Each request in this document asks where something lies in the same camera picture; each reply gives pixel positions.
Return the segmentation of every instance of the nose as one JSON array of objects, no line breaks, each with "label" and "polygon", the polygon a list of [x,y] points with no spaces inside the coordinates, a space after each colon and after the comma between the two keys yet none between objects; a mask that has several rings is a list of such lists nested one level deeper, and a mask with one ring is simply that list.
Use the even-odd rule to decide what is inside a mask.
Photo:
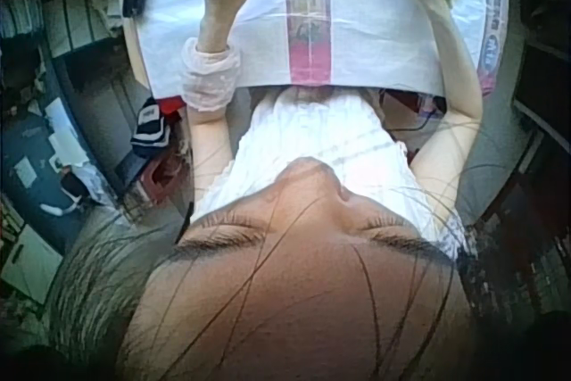
[{"label": "nose", "polygon": [[335,171],[315,158],[298,158],[291,162],[279,174],[277,182],[287,188],[294,187],[299,196],[337,196],[344,201],[349,198],[349,191],[341,184]]}]

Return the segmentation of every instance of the pink stripe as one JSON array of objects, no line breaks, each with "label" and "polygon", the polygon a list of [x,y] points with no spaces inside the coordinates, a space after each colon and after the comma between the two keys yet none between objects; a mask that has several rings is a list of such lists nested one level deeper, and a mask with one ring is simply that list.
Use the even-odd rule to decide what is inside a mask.
[{"label": "pink stripe", "polygon": [[292,84],[330,84],[330,0],[287,0],[287,37]]}]

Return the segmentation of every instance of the eyelash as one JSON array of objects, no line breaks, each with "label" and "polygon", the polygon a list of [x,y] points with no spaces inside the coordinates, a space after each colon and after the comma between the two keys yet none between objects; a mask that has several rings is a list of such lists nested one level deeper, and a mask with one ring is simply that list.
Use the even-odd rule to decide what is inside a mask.
[{"label": "eyelash", "polygon": [[239,216],[232,211],[209,214],[202,222],[202,228],[230,225],[244,228],[254,228],[253,222],[244,216]]},{"label": "eyelash", "polygon": [[367,220],[365,229],[375,229],[384,227],[404,227],[406,224],[402,218],[396,216],[383,216]]}]

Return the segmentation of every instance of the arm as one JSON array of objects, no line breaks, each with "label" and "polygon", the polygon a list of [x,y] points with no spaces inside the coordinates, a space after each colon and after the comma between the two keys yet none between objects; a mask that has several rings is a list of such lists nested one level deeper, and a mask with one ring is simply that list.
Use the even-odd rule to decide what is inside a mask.
[{"label": "arm", "polygon": [[426,191],[439,228],[449,218],[459,177],[482,120],[482,92],[476,69],[445,0],[418,0],[428,15],[440,63],[448,111],[410,165]]},{"label": "arm", "polygon": [[[223,55],[228,49],[228,35],[234,19],[245,2],[245,0],[204,1],[205,13],[195,45],[196,53],[183,55]],[[202,76],[202,79],[208,79],[208,76]],[[186,88],[183,85],[183,88],[185,97],[193,98],[193,89],[196,91],[197,87],[190,85],[190,88]],[[187,106],[186,113],[193,149],[194,200],[199,202],[214,179],[232,161],[226,107],[216,111],[200,111]]]}]

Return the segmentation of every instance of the wrist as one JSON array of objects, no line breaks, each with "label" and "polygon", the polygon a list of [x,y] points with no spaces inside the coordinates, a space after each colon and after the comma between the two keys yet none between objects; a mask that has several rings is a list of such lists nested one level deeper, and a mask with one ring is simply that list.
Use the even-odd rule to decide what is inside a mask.
[{"label": "wrist", "polygon": [[426,0],[421,4],[430,21],[451,21],[452,15],[446,0]]},{"label": "wrist", "polygon": [[234,20],[220,20],[204,15],[200,23],[200,32],[196,50],[201,53],[216,54],[226,51],[228,36]]}]

